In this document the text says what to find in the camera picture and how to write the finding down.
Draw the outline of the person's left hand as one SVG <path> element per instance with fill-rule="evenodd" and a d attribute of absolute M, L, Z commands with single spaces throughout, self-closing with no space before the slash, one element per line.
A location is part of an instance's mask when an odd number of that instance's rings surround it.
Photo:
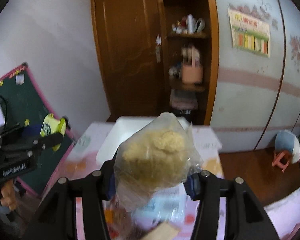
<path fill-rule="evenodd" d="M 15 197 L 13 180 L 6 181 L 1 188 L 2 198 L 0 200 L 2 206 L 14 211 L 17 208 L 17 200 Z"/>

